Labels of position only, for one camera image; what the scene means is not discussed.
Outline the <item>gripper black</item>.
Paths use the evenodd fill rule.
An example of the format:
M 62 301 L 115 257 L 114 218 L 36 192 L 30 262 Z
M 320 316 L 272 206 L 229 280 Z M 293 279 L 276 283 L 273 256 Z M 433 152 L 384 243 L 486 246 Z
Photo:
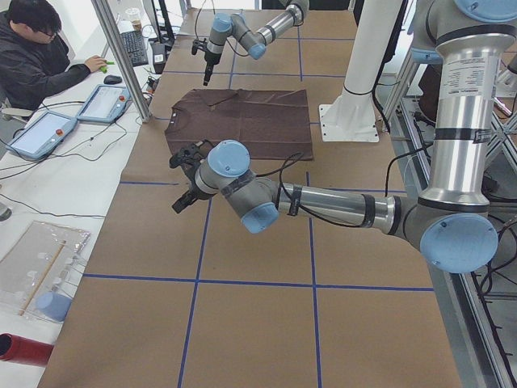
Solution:
M 206 68 L 204 71 L 203 85 L 207 86 L 211 80 L 213 68 L 220 63 L 221 55 L 219 53 L 206 51 L 204 54 L 204 60 L 206 61 Z
M 188 206 L 193 205 L 197 200 L 208 200 L 210 195 L 204 192 L 196 182 L 196 173 L 198 172 L 200 164 L 195 162 L 194 164 L 187 164 L 183 168 L 183 172 L 188 177 L 189 189 L 183 193 L 173 204 L 172 209 L 176 213 L 181 213 Z

